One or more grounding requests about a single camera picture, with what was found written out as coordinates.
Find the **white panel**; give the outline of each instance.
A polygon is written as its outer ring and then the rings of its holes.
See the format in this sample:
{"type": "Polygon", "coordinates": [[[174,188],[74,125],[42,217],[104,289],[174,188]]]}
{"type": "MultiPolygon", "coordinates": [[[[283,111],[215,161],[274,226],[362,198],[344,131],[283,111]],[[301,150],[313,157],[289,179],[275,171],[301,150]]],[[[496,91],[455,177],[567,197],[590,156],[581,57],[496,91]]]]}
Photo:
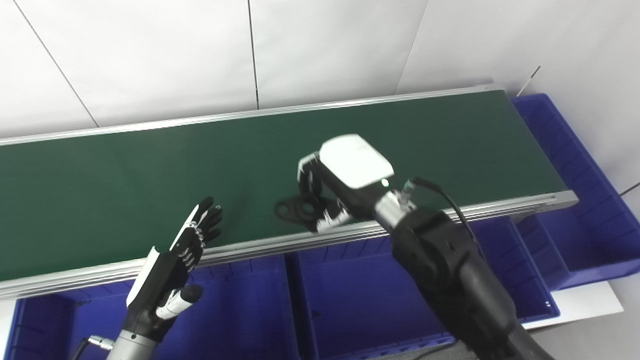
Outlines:
{"type": "Polygon", "coordinates": [[[607,281],[552,291],[551,296],[560,310],[560,315],[551,319],[525,323],[523,324],[525,329],[574,322],[624,311],[607,281]]]}
{"type": "Polygon", "coordinates": [[[18,2],[101,126],[255,109],[246,1],[18,2]]]}
{"type": "Polygon", "coordinates": [[[393,95],[425,5],[252,1],[260,107],[393,95]]]}
{"type": "Polygon", "coordinates": [[[95,126],[11,0],[0,0],[0,138],[95,126]]]}
{"type": "Polygon", "coordinates": [[[0,302],[0,354],[4,354],[9,340],[9,332],[13,325],[15,300],[0,302]]]}
{"type": "Polygon", "coordinates": [[[640,3],[593,1],[529,92],[546,92],[619,192],[640,181],[640,3]]]}
{"type": "Polygon", "coordinates": [[[640,274],[611,281],[623,313],[581,320],[534,338],[557,360],[637,360],[640,354],[640,274]]]}
{"type": "Polygon", "coordinates": [[[513,93],[586,0],[430,0],[398,93],[495,82],[513,93]]]}

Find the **metal connector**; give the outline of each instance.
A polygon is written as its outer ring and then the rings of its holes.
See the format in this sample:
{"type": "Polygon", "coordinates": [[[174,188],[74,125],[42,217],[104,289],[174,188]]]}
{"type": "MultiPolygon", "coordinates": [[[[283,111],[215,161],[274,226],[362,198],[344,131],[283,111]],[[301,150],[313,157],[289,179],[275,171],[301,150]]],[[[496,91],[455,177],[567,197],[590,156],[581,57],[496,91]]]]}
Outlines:
{"type": "Polygon", "coordinates": [[[102,336],[91,335],[89,336],[89,344],[95,345],[103,350],[111,351],[114,341],[111,339],[103,338],[102,336]]]}

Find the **blue storage bin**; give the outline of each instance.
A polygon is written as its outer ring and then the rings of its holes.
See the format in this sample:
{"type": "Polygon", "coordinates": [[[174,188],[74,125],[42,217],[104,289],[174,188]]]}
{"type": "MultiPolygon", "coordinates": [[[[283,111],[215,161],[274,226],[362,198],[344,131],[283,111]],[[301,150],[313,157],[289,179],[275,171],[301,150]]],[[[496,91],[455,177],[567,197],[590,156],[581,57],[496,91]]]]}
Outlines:
{"type": "Polygon", "coordinates": [[[551,290],[640,271],[640,225],[545,94],[511,100],[580,202],[520,224],[551,290]]]}
{"type": "MultiPolygon", "coordinates": [[[[523,322],[559,314],[510,218],[473,222],[523,322]]],[[[449,343],[387,237],[304,250],[289,259],[305,359],[367,359],[449,343]]]]}
{"type": "MultiPolygon", "coordinates": [[[[284,257],[196,269],[200,301],[182,313],[154,359],[299,359],[284,257]]],[[[132,281],[17,303],[6,360],[66,360],[81,338],[115,339],[132,281]]],[[[82,360],[104,360],[89,346],[82,360]]]]}

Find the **robotic hand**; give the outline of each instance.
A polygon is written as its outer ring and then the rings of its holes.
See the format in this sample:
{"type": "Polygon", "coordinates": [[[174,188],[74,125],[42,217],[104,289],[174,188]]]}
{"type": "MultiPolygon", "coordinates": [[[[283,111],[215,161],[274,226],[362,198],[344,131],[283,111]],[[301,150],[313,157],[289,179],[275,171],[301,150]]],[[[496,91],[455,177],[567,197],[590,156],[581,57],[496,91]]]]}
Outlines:
{"type": "Polygon", "coordinates": [[[298,167],[300,196],[276,204],[282,220],[312,232],[351,217],[377,220],[391,236],[392,255],[415,281],[447,330],[480,360],[552,360],[518,323],[513,300],[484,261],[464,215],[436,184],[409,180],[393,188],[394,170],[358,135],[325,142],[298,167]],[[337,196],[321,196],[326,185],[337,196]],[[462,224],[410,201],[416,186],[443,195],[462,224]]]}
{"type": "Polygon", "coordinates": [[[221,215],[222,209],[213,206],[212,197],[196,205],[169,250],[160,253],[153,247],[149,252],[127,296],[127,315],[118,339],[114,342],[92,336],[86,342],[110,350],[107,360],[150,359],[175,317],[202,296],[202,287],[185,284],[204,247],[220,235],[215,226],[221,215]]]}

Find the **wire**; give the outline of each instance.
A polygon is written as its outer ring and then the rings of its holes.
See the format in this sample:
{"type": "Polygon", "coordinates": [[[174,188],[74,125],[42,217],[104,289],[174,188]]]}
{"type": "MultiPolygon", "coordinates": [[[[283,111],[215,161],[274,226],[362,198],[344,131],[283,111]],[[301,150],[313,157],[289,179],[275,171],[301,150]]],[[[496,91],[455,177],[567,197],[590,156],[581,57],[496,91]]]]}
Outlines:
{"type": "Polygon", "coordinates": [[[467,217],[465,216],[465,214],[462,213],[462,210],[456,204],[456,202],[454,202],[453,199],[450,198],[449,195],[447,195],[447,193],[444,192],[444,190],[442,190],[440,185],[438,185],[436,183],[432,183],[431,181],[422,179],[420,177],[413,177],[413,178],[409,179],[409,182],[411,182],[413,184],[416,184],[417,186],[421,186],[423,188],[427,188],[427,189],[433,190],[434,192],[440,194],[449,203],[449,205],[451,205],[451,208],[453,209],[453,211],[455,211],[456,215],[458,216],[458,219],[462,223],[462,226],[465,227],[465,229],[469,233],[469,236],[471,236],[471,239],[476,244],[476,247],[478,248],[478,251],[480,252],[480,256],[482,256],[482,258],[486,260],[486,257],[484,256],[484,252],[482,250],[482,247],[480,247],[480,244],[478,243],[478,240],[477,240],[477,238],[476,238],[476,236],[474,234],[474,231],[469,226],[469,222],[467,221],[467,217]]]}
{"type": "Polygon", "coordinates": [[[74,353],[71,355],[70,360],[79,360],[87,345],[89,345],[89,338],[82,338],[76,346],[74,353]]]}
{"type": "Polygon", "coordinates": [[[443,350],[446,350],[448,348],[452,348],[454,346],[456,346],[458,344],[457,341],[455,341],[454,343],[450,343],[450,344],[446,344],[446,345],[440,345],[439,347],[436,347],[434,349],[431,349],[430,351],[427,352],[423,352],[422,354],[418,355],[417,357],[414,357],[412,360],[421,360],[424,359],[427,356],[431,356],[437,352],[441,352],[443,350]]]}

